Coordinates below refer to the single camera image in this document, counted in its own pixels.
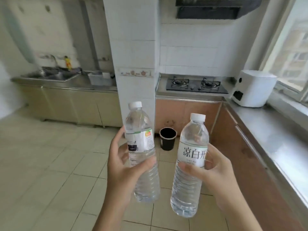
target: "window frame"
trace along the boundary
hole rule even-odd
[[[284,9],[284,12],[282,14],[282,17],[279,21],[279,24],[277,26],[277,29],[269,43],[269,46],[266,50],[266,53],[263,57],[263,60],[261,62],[260,68],[259,70],[264,70],[264,71],[269,71],[269,64],[271,63],[271,60],[274,60],[278,54],[278,52],[274,52],[274,48],[275,46],[279,43],[279,44],[283,44],[283,42],[278,42],[278,39],[283,31],[283,28],[287,22],[287,19],[290,15],[290,12],[292,10],[292,8],[294,7],[296,0],[288,0],[288,3]],[[288,85],[287,83],[283,83],[281,81],[279,81],[280,78],[278,78],[277,83],[275,85],[275,88],[281,92],[283,92],[284,94],[286,94],[287,96],[295,99],[298,102],[301,102],[302,104],[308,106],[308,81],[306,82],[304,88],[299,91],[297,89],[295,89],[294,87],[292,87],[291,85]]]

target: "cabinet door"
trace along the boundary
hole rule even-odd
[[[161,128],[172,127],[181,134],[183,129],[183,116],[185,101],[156,100],[155,132],[159,133]]]
[[[71,90],[44,88],[44,93],[51,104],[55,114],[55,120],[65,122],[78,122],[73,102],[71,100]]]
[[[213,127],[220,104],[221,104],[220,102],[203,103],[203,102],[186,101],[184,118],[183,118],[183,128],[188,122],[190,122],[191,113],[200,113],[206,115],[205,126],[208,132],[210,132]]]
[[[95,93],[72,91],[71,98],[80,124],[102,125],[95,100]]]
[[[51,106],[43,93],[43,88],[26,85],[19,85],[19,88],[25,96],[33,116],[40,119],[54,119]]]
[[[96,92],[95,100],[103,126],[121,127],[123,125],[117,93]]]
[[[211,143],[231,160],[237,183],[263,231],[303,230],[224,107],[214,126]]]

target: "white bottle cap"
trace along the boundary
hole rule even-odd
[[[141,108],[141,107],[142,107],[141,101],[134,101],[128,104],[129,109],[135,109],[135,108]]]
[[[190,114],[190,120],[196,121],[196,122],[204,122],[205,121],[205,115],[199,114],[199,113],[191,113]]]

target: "water bottle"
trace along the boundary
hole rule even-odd
[[[148,115],[142,110],[140,101],[128,104],[129,114],[125,121],[125,138],[127,139],[131,167],[155,155],[152,124]],[[153,202],[160,194],[157,163],[138,179],[134,191],[138,202]]]
[[[182,217],[193,217],[198,209],[202,181],[183,172],[180,161],[204,167],[209,132],[204,126],[205,115],[191,113],[190,123],[181,132],[171,193],[171,207]]]

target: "white appliance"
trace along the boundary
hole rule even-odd
[[[233,89],[232,99],[244,107],[262,107],[270,96],[277,77],[258,70],[242,70]]]

